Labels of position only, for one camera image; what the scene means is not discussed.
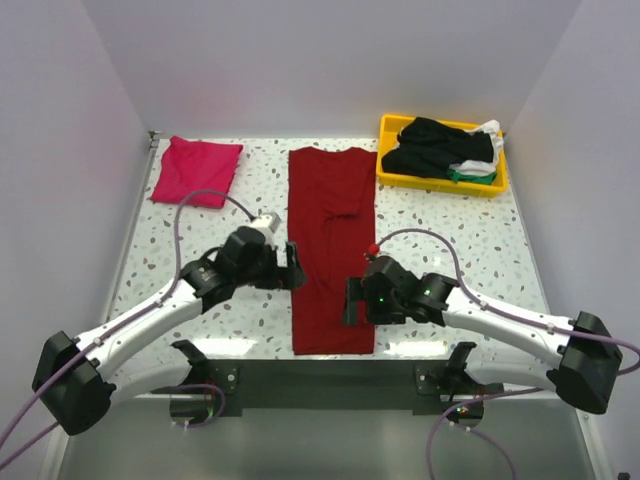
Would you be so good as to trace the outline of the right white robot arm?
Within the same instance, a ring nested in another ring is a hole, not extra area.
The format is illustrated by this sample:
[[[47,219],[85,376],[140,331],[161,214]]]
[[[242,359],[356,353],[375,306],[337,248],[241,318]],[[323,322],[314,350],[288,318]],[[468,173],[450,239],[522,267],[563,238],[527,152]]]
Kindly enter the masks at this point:
[[[428,378],[449,395],[480,385],[520,385],[550,391],[591,414],[607,411],[622,362],[601,319],[537,314],[505,302],[492,305],[459,280],[437,273],[417,277],[389,256],[374,259],[346,282],[342,322],[373,325],[407,320],[470,331],[486,347],[460,341]]]

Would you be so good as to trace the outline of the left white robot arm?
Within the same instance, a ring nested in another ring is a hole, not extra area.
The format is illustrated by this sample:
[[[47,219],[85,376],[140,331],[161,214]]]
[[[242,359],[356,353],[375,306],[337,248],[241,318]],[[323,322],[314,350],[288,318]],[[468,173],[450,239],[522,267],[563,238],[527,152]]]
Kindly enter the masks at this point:
[[[278,264],[270,227],[254,222],[238,228],[222,246],[186,263],[138,307],[76,337],[63,331],[49,337],[33,391],[68,435],[87,431],[113,403],[137,395],[118,371],[153,341],[231,299],[238,288],[301,287],[306,276],[292,241],[286,244],[286,259]]]

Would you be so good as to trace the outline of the dark red t shirt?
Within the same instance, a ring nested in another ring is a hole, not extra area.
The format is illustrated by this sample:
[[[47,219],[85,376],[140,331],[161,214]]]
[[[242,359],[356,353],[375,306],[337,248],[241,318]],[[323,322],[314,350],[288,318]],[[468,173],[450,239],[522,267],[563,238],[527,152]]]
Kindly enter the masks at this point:
[[[347,280],[364,273],[375,241],[376,154],[358,147],[289,153],[287,233],[307,280],[292,292],[296,355],[371,354],[375,328],[356,310],[342,323]]]

